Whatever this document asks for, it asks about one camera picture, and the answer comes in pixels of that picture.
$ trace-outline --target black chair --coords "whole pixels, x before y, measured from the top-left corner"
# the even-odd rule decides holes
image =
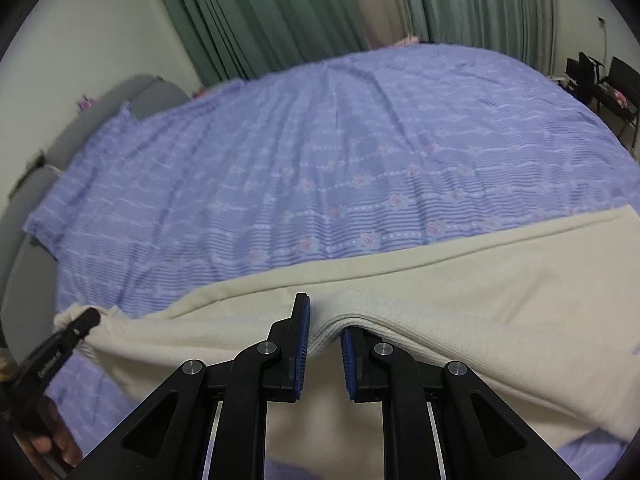
[[[614,115],[625,121],[620,133],[617,134],[618,138],[630,124],[635,127],[634,142],[631,146],[633,151],[640,128],[640,74],[617,57],[614,57],[611,62],[609,75],[602,79],[600,79],[600,69],[604,69],[604,65],[583,52],[580,53],[580,61],[568,60],[567,62],[567,75],[577,82],[575,97],[578,101],[589,105],[595,98],[598,102],[598,113],[600,113],[600,105],[604,105]],[[602,88],[601,85],[604,83],[608,83],[622,93],[629,102],[629,108],[621,107],[615,97]]]

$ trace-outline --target white cloth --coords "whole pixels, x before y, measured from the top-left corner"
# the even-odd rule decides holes
[[[187,359],[229,360],[265,339],[306,292],[308,377],[299,403],[270,407],[276,459],[327,479],[380,465],[376,407],[348,405],[338,352],[318,356],[351,324],[426,362],[465,362],[554,447],[595,426],[630,439],[640,426],[640,358],[630,353],[639,262],[640,218],[626,206],[214,283],[140,320],[102,309],[81,349],[141,399]]]

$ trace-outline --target white wall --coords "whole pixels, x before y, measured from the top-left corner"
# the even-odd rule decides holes
[[[611,63],[612,56],[616,56],[640,72],[640,44],[610,0],[558,0],[554,74],[562,75],[566,59],[577,59],[580,51],[602,61],[604,33],[598,23],[598,16],[607,21],[607,65]]]
[[[185,92],[200,81],[161,0],[41,0],[0,62],[0,211],[26,160],[98,97],[137,73]]]

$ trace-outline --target metal screw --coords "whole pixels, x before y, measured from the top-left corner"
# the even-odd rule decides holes
[[[373,351],[378,355],[391,355],[394,348],[389,343],[378,343],[373,347]]]
[[[273,341],[263,341],[258,343],[258,352],[264,355],[273,354],[278,349],[278,345]]]
[[[452,361],[449,363],[449,372],[454,375],[461,376],[466,374],[466,365],[460,361]]]
[[[202,370],[202,362],[198,361],[197,359],[192,359],[191,361],[187,361],[182,365],[182,371],[187,375],[195,375],[200,370]]]

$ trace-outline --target green curtain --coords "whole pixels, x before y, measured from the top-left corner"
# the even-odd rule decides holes
[[[365,50],[355,0],[163,0],[203,84]]]
[[[423,41],[497,50],[549,74],[555,0],[404,0],[408,27]]]

